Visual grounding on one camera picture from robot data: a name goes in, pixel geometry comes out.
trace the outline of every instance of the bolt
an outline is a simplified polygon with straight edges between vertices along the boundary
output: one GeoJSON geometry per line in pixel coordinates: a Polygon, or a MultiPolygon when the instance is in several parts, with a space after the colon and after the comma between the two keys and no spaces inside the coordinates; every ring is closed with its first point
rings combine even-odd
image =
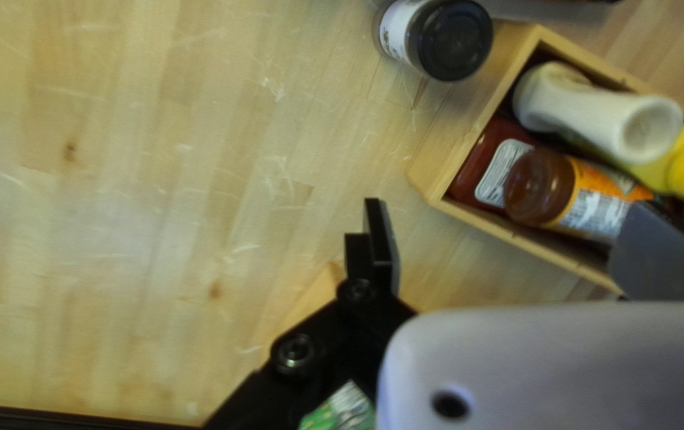
{"type": "Polygon", "coordinates": [[[306,334],[292,334],[278,346],[276,361],[283,369],[292,371],[309,364],[315,349],[306,334]]]}
{"type": "Polygon", "coordinates": [[[344,289],[345,298],[353,303],[361,303],[374,298],[375,291],[368,279],[349,279],[344,289]]]}

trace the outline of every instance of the red bottle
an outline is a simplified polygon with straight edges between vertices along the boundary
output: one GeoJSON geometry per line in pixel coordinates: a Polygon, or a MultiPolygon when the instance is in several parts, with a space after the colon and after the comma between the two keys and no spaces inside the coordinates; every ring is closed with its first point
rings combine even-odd
{"type": "Polygon", "coordinates": [[[540,145],[516,122],[492,117],[448,187],[448,196],[472,207],[506,214],[504,183],[509,170],[518,158],[540,145]]]}

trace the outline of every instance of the wood grain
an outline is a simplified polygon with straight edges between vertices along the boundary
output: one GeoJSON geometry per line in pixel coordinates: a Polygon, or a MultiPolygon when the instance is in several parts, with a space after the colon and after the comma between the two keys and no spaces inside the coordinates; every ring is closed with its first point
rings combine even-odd
{"type": "MultiPolygon", "coordinates": [[[[378,55],[376,3],[0,0],[0,405],[203,421],[366,196],[421,311],[591,296],[408,185],[451,86],[378,55]]],[[[684,100],[684,0],[488,5],[684,100]]]]}

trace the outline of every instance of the white label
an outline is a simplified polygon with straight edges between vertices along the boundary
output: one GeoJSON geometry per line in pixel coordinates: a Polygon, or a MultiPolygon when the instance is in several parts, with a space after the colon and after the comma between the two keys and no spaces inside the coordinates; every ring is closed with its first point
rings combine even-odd
{"type": "Polygon", "coordinates": [[[573,206],[559,222],[563,227],[610,238],[618,237],[631,202],[599,191],[580,189],[573,206]]]}
{"type": "Polygon", "coordinates": [[[493,155],[488,169],[475,188],[475,199],[491,206],[504,208],[504,183],[512,165],[523,154],[533,149],[532,145],[516,139],[501,142],[493,155]]]}
{"type": "Polygon", "coordinates": [[[414,15],[430,0],[397,0],[392,3],[379,24],[382,49],[396,60],[411,64],[406,53],[408,25],[414,15]]]}

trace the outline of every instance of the wooden box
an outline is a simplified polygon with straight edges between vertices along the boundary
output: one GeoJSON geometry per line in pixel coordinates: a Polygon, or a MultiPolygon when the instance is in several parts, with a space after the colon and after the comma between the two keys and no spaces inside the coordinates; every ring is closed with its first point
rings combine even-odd
{"type": "Polygon", "coordinates": [[[563,60],[607,88],[653,92],[641,80],[539,24],[499,20],[494,25],[493,49],[486,64],[470,79],[451,89],[420,150],[414,155],[408,178],[433,207],[620,292],[606,274],[604,254],[554,233],[519,226],[493,213],[452,201],[445,195],[486,123],[533,56],[563,60]]]}

